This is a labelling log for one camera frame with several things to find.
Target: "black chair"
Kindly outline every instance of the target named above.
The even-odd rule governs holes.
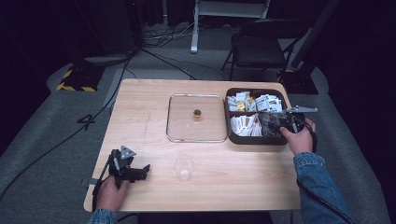
[[[230,81],[233,67],[281,68],[282,74],[289,63],[294,44],[308,31],[308,26],[301,21],[283,19],[259,19],[248,22],[239,33],[232,36],[232,48],[221,67],[231,63]],[[279,45],[280,39],[290,39],[291,43],[284,49]]]

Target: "denim jacket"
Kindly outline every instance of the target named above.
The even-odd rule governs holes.
[[[294,157],[294,165],[297,178],[303,186],[351,217],[339,188],[325,167],[323,158],[312,152],[303,152]],[[345,223],[333,211],[324,207],[303,191],[300,191],[300,198],[304,223]],[[105,223],[117,223],[116,214],[106,209],[98,209],[92,214],[88,222],[88,224]]]

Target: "gray carpet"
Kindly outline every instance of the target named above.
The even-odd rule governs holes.
[[[219,69],[234,32],[230,28],[202,31],[197,54],[190,54],[190,35],[147,50],[182,61],[167,60],[196,79],[228,79],[229,67],[223,73]],[[95,115],[114,92],[114,83],[118,82],[122,68],[122,64],[109,66],[97,92],[56,91],[69,65],[49,78],[51,95],[0,158],[0,190],[29,163],[78,130],[81,124],[77,120],[88,114]],[[128,69],[138,78],[149,77],[143,75],[146,73],[153,78],[187,79],[174,67],[143,51],[135,55]],[[167,75],[159,75],[159,70],[166,71]],[[318,108],[318,113],[307,114],[318,127],[318,154],[326,159],[357,223],[390,223],[381,186],[327,94],[325,76],[316,69],[312,78],[319,95],[288,96],[293,105]],[[263,74],[260,69],[237,68],[234,80],[276,81],[276,71],[268,69]],[[87,131],[77,133],[27,169],[0,202],[0,223],[85,223],[91,214],[83,209],[86,188],[79,183],[92,175],[110,115],[111,108],[105,108]],[[271,216],[275,224],[290,223],[289,211],[271,211]],[[131,217],[122,223],[136,223],[136,219]],[[299,211],[294,211],[294,223],[303,223]]]

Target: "wire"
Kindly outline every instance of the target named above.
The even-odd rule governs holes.
[[[118,220],[118,222],[122,222],[124,219],[126,219],[126,218],[128,218],[128,217],[139,217],[139,214],[137,214],[137,213],[128,214],[128,215],[126,215],[126,216],[124,216],[124,217],[121,217],[121,218]]]
[[[110,106],[110,110],[108,111],[108,114],[111,116],[111,114],[113,113],[113,108],[114,108],[114,104],[115,104],[116,102],[113,102],[113,104],[111,104],[111,106]]]
[[[184,32],[186,32],[189,29],[192,29],[192,26],[195,24],[195,22],[189,24],[187,27],[182,28],[182,31],[179,32],[178,34],[175,34],[175,29],[173,29],[173,32],[171,34],[166,34],[167,31],[169,31],[169,29],[166,29],[162,35],[155,35],[152,37],[147,37],[146,40],[154,40],[154,39],[159,39],[157,44],[146,44],[147,48],[156,48],[156,47],[163,47],[165,45],[167,45],[168,43],[170,43],[172,40],[179,40],[182,39],[184,37],[186,37],[187,35],[192,35],[192,33],[188,33],[188,34],[184,34]]]
[[[104,57],[90,57],[90,58],[85,58],[85,61],[93,66],[111,66],[119,63],[125,63],[128,61],[129,57],[131,54],[109,54]],[[112,59],[112,60],[98,60],[99,58],[105,58],[105,57],[113,57],[117,59]]]
[[[51,151],[55,150],[56,148],[58,148],[59,146],[61,146],[62,144],[64,144],[65,142],[67,142],[68,140],[70,140],[71,138],[73,138],[76,134],[78,134],[79,132],[81,132],[81,130],[85,129],[85,127],[87,125],[89,125],[94,119],[96,119],[108,106],[108,104],[110,104],[111,100],[113,99],[113,97],[116,95],[117,89],[120,87],[120,84],[122,82],[122,78],[123,78],[123,74],[126,70],[126,67],[129,63],[129,61],[131,61],[132,56],[129,58],[128,62],[125,63],[125,65],[123,66],[122,69],[122,73],[120,76],[120,80],[119,83],[116,87],[116,90],[113,92],[113,94],[111,95],[110,99],[107,101],[107,103],[90,119],[87,121],[86,124],[82,125],[80,128],[78,128],[74,133],[70,134],[68,137],[66,137],[63,141],[61,141],[60,143],[58,143],[55,147],[52,147],[50,150],[46,151],[45,153],[43,153],[41,156],[39,156],[37,159],[35,159],[34,161],[32,161],[31,163],[29,163],[25,168],[23,168],[12,180],[11,182],[9,182],[9,184],[6,186],[6,188],[2,191],[1,195],[0,195],[0,202],[3,200],[4,196],[6,195],[6,192],[9,190],[9,188],[12,186],[12,184],[24,173],[26,172],[30,167],[32,167],[36,162],[40,161],[43,157],[45,157],[46,155],[48,155],[49,153],[51,153]]]
[[[162,55],[160,55],[160,54],[155,54],[155,55],[157,55],[157,56],[159,56],[159,57],[162,57],[162,58],[165,58],[165,59],[167,59],[167,60],[173,60],[173,61],[178,62],[178,63],[191,63],[191,62],[179,61],[179,60],[172,59],[172,58],[167,58],[167,57],[164,57],[164,56],[162,56]],[[217,72],[218,74],[220,74],[221,77],[222,77],[224,80],[226,80],[225,77],[224,77],[224,75],[223,75],[221,72],[219,72],[218,70],[216,70],[215,68],[213,68],[213,67],[209,67],[209,66],[206,66],[206,65],[203,65],[203,64],[199,64],[199,63],[191,63],[191,64],[195,64],[195,65],[198,65],[198,66],[202,66],[202,67],[205,67],[205,68],[212,69],[212,70],[214,70],[215,72]]]
[[[302,120],[300,120],[300,119],[297,119],[296,117],[294,117],[294,119],[297,120],[297,121],[299,121],[299,122],[301,122],[301,123],[305,126],[305,128],[311,133],[311,136],[312,136],[312,152],[313,152],[313,153],[316,153],[316,152],[317,152],[317,145],[318,145],[318,137],[317,137],[317,135],[315,134],[314,130],[312,130],[311,125],[309,125],[309,124],[308,124],[307,122],[305,122],[305,121],[302,121]]]
[[[126,69],[128,72],[130,72],[133,76],[134,76],[134,78],[137,78],[136,77],[136,75],[131,71],[131,70],[129,70],[128,68]]]
[[[293,211],[291,210],[290,211],[290,224],[293,224],[294,223],[294,214],[293,214]]]
[[[335,207],[334,205],[326,202],[324,199],[319,197],[317,194],[306,188],[298,179],[297,179],[297,185],[298,187],[305,192],[307,195],[309,195],[311,198],[313,198],[315,201],[318,203],[321,203],[323,206],[327,207],[331,211],[333,211],[337,216],[342,218],[346,223],[354,224],[355,222],[344,212],[342,212],[340,209]]]
[[[151,56],[153,56],[153,57],[155,57],[155,58],[157,58],[157,59],[159,59],[159,60],[161,60],[161,61],[163,61],[163,62],[165,62],[165,63],[167,63],[167,64],[169,64],[169,65],[171,65],[171,66],[173,66],[173,67],[175,67],[176,69],[180,70],[182,73],[186,74],[187,76],[189,76],[189,77],[192,78],[193,80],[196,80],[195,77],[193,77],[192,75],[190,75],[189,73],[187,73],[187,72],[184,71],[183,69],[181,69],[181,68],[175,66],[174,64],[171,64],[171,63],[167,62],[166,60],[164,60],[164,59],[158,57],[157,55],[155,55],[155,54],[153,54],[153,53],[151,53],[151,52],[149,52],[149,51],[147,51],[147,50],[145,50],[145,49],[143,49],[143,48],[141,48],[141,49],[142,49],[143,51],[145,51],[147,54],[149,54],[149,55],[151,55]]]
[[[105,48],[108,49],[109,51],[113,52],[113,53],[132,53],[132,51],[134,51],[134,48],[132,48],[131,50],[128,51],[116,51],[110,47],[108,47],[100,38],[99,36],[96,34],[96,32],[93,30],[90,22],[88,21],[87,17],[85,16],[84,12],[82,11],[81,7],[79,6],[79,4],[77,3],[76,0],[73,0],[73,2],[75,3],[79,13],[81,14],[82,18],[84,19],[84,21],[87,23],[88,27],[90,28],[92,34],[95,36],[95,38],[99,41],[99,43]]]
[[[95,187],[93,189],[92,192],[92,212],[94,212],[96,210],[96,205],[97,205],[97,199],[98,199],[98,194],[99,194],[99,190],[102,187],[102,184],[105,180],[107,180],[109,177],[111,177],[111,175],[109,175],[108,177],[106,177],[105,180],[102,180],[103,176],[105,175],[107,166],[110,164],[110,158],[111,155],[108,156],[106,164],[105,164],[105,168],[103,168],[102,173],[100,174],[99,179],[96,181]]]

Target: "glass tray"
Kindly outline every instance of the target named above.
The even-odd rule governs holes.
[[[223,142],[227,138],[223,98],[202,94],[172,95],[166,136],[173,142]]]

